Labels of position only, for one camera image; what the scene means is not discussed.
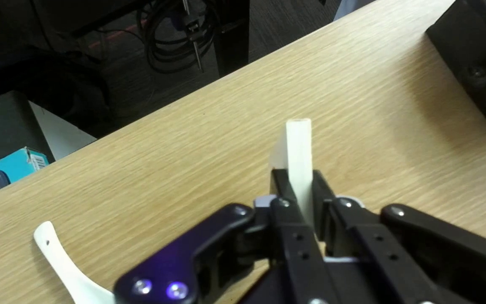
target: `cable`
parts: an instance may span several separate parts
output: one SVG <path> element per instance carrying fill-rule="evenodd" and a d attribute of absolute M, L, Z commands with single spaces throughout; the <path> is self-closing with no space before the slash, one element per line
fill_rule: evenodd
<path fill-rule="evenodd" d="M 36 14 L 38 23 L 39 23 L 39 26 L 41 26 L 41 33 L 43 33 L 43 36 L 44 36 L 48 47 L 49 47 L 53 52 L 56 52 L 54 43 L 53 43 L 51 38 L 48 36 L 48 31 L 46 31 L 46 26 L 44 26 L 44 23 L 43 23 L 43 18 L 41 18 L 41 13 L 39 13 L 39 8 L 38 8 L 38 4 L 36 4 L 36 0 L 29 0 L 29 3 L 31 3 L 31 8 L 34 9 L 34 14 Z"/>
<path fill-rule="evenodd" d="M 147 62 L 159 72 L 178 72 L 196 63 L 213 45 L 220 31 L 218 11 L 211 0 L 203 0 L 203 16 L 188 14 L 179 0 L 156 0 L 137 11 L 137 26 L 144 35 Z M 176 30 L 186 30 L 184 38 L 159 38 L 164 20 L 173 20 Z"/>

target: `wood grain surface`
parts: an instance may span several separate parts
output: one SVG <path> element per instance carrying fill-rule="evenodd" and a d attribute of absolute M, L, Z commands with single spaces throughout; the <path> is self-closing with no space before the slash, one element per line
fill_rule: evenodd
<path fill-rule="evenodd" d="M 216 207 L 269 192 L 294 116 L 313 118 L 338 192 L 486 236 L 486 121 L 424 35 L 449 4 L 375 1 L 0 190 L 0 304 L 71 302 L 33 241 L 41 221 L 112 288 Z"/>

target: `white plastic piece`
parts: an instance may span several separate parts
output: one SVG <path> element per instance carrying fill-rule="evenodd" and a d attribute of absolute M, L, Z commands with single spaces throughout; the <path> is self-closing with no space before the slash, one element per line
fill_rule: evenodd
<path fill-rule="evenodd" d="M 357 256 L 324 256 L 326 263 L 360 263 Z"/>
<path fill-rule="evenodd" d="M 80 129 L 78 126 L 68 123 L 66 119 L 56 116 L 54 112 L 38 106 L 36 102 L 29 104 L 36 112 L 39 126 L 56 160 L 97 139 L 90 133 Z"/>
<path fill-rule="evenodd" d="M 87 276 L 65 251 L 56 227 L 44 221 L 34 232 L 36 242 L 70 290 L 75 304 L 115 304 L 114 293 Z"/>
<path fill-rule="evenodd" d="M 259 195 L 255 197 L 255 207 L 270 207 L 270 202 L 276 199 L 276 194 Z"/>
<path fill-rule="evenodd" d="M 276 168 L 287 168 L 299 207 L 314 226 L 313 210 L 313 123 L 309 118 L 289 119 L 272 156 Z"/>

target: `dark background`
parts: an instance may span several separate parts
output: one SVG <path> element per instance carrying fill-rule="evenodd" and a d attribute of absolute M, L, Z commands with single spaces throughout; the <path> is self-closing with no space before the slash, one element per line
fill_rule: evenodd
<path fill-rule="evenodd" d="M 80 38 L 63 35 L 49 25 L 43 6 L 48 1 L 0 0 L 0 55 L 21 45 L 51 48 L 53 43 L 58 50 L 81 50 L 98 58 L 110 85 L 115 128 L 220 77 L 215 53 L 205 57 L 205 69 L 159 74 L 147 65 L 144 43 L 129 31 L 90 31 Z M 250 0 L 250 58 L 267 55 L 330 23 L 336 6 L 338 0 L 326 0 L 324 4 L 319 0 Z M 103 28 L 137 31 L 135 13 L 124 14 Z"/>

